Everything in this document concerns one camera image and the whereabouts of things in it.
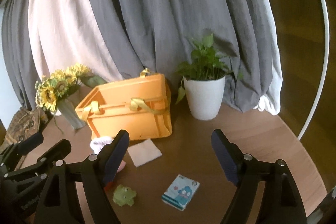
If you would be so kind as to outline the blue cartoon tissue pack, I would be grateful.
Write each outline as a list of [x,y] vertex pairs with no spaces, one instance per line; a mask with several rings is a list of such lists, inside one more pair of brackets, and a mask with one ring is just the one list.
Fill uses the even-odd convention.
[[199,186],[200,182],[178,174],[163,195],[161,195],[161,200],[169,206],[184,211]]

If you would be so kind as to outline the brown carved wooden ornament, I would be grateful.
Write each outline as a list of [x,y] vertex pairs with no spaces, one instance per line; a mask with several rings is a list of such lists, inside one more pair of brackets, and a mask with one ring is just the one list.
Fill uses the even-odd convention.
[[1,137],[1,153],[12,144],[25,141],[35,133],[42,132],[49,122],[46,112],[37,108],[33,111],[21,107],[13,116],[4,137]]

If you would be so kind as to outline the grey ribbed vase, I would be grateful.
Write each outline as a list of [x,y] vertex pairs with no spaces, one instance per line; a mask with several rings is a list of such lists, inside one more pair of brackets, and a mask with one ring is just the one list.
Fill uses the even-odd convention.
[[81,129],[86,125],[86,123],[78,117],[73,103],[68,99],[63,99],[58,102],[58,110],[74,130]]

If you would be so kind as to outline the green frog plush toy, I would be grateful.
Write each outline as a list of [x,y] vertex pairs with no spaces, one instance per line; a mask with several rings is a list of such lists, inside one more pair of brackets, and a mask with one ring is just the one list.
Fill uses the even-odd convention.
[[118,185],[113,193],[113,201],[119,206],[132,206],[134,204],[134,198],[137,196],[137,192],[132,190],[128,186]]

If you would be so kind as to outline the pink plush piece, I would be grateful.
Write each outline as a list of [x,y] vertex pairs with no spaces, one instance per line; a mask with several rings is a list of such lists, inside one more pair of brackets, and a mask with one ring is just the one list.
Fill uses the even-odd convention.
[[126,166],[126,162],[122,160],[118,167],[117,173],[121,172],[125,168],[125,166]]

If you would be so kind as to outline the yellow sunflower bouquet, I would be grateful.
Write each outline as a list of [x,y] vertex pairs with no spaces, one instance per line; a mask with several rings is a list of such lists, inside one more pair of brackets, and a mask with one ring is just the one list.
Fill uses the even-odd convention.
[[70,96],[78,92],[81,86],[94,88],[105,83],[107,81],[95,75],[89,67],[76,63],[66,69],[56,69],[49,76],[42,76],[35,83],[35,103],[44,111],[56,115],[60,112],[58,102],[63,99],[70,101]]

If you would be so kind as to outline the white folded cloth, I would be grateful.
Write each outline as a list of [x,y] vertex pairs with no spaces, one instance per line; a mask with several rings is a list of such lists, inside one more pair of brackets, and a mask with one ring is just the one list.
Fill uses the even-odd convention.
[[162,156],[161,151],[151,139],[132,145],[127,151],[135,167],[142,166]]

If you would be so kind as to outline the orange fabric storage basket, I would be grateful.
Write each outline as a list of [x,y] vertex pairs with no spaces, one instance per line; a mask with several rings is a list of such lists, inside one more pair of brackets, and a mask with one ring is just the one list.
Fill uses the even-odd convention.
[[115,138],[120,130],[130,140],[165,138],[173,128],[171,91],[165,75],[144,69],[139,77],[99,85],[76,106],[92,139]]

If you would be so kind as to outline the white plant pot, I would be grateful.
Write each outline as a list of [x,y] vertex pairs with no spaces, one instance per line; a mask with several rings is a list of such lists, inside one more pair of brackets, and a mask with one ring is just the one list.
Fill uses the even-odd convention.
[[201,121],[214,119],[222,104],[226,77],[196,81],[183,79],[191,115]]

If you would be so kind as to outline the pink curtain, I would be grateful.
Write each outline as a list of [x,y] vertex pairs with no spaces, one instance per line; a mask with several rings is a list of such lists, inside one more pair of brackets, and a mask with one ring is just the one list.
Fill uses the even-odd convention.
[[28,28],[39,77],[79,63],[108,82],[122,79],[89,0],[29,0]]

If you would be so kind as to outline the green leafy plant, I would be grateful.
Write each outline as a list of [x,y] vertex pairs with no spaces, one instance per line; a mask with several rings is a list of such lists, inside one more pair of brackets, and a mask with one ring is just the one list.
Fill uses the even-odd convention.
[[178,88],[177,105],[186,96],[186,85],[183,80],[212,81],[232,75],[234,79],[242,80],[243,73],[238,71],[234,74],[229,66],[221,61],[227,55],[219,52],[214,47],[214,34],[205,35],[201,40],[193,40],[194,49],[191,51],[191,63],[182,61],[175,67],[175,73],[182,77]]

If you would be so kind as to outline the grey curtain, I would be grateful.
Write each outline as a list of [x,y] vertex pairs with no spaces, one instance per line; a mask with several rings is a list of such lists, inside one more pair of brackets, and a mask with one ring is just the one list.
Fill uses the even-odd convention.
[[[280,112],[282,71],[269,0],[89,0],[102,38],[122,75],[163,73],[176,89],[175,67],[190,59],[192,41],[214,34],[215,47],[243,79],[226,80],[223,100],[240,110]],[[38,76],[30,46],[29,0],[2,0],[1,39],[18,102],[35,108]]]

